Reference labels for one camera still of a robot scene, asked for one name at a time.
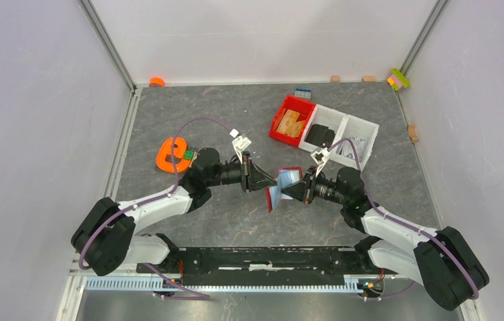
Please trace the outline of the red leather card holder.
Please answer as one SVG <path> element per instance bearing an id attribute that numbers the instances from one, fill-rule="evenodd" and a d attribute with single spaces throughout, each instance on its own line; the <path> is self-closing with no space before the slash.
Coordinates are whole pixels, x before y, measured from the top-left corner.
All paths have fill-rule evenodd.
<path id="1" fill-rule="evenodd" d="M 282 167 L 278 169 L 275 178 L 276 185 L 265 190 L 269 213 L 276 209 L 281 201 L 293 200 L 293 197 L 286 195 L 283 190 L 300 182 L 302 177 L 303 173 L 300 167 Z"/>

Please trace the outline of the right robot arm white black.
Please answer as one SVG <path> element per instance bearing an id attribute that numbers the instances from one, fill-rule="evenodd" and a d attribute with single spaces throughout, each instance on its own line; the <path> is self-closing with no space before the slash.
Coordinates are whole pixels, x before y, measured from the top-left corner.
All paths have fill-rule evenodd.
<path id="1" fill-rule="evenodd" d="M 343 167 L 332 180 L 312 167 L 282 193 L 305 204 L 324 199 L 341 205 L 347 225 L 367 235 L 355 246 L 356 267 L 364 273 L 383 268 L 405 276 L 445 310 L 477 299 L 490 282 L 457 229 L 425 227 L 387 211 L 371 200 L 359 170 Z"/>

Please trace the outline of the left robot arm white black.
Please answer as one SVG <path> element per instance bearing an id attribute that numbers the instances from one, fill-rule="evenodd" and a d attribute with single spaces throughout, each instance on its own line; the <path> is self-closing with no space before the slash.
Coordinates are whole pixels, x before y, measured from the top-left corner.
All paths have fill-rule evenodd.
<path id="1" fill-rule="evenodd" d="M 139 236 L 138 232 L 202 207 L 212 196 L 211 187 L 236 184 L 250 193 L 276 183 L 248 152 L 222 163 L 216 149 L 203 148 L 169 189 L 133 201 L 99 199 L 71 238 L 71 245 L 80 255 L 78 265 L 98 276 L 112 273 L 123 263 L 149 263 L 162 272 L 171 272 L 178 265 L 178 254 L 166 238 Z"/>

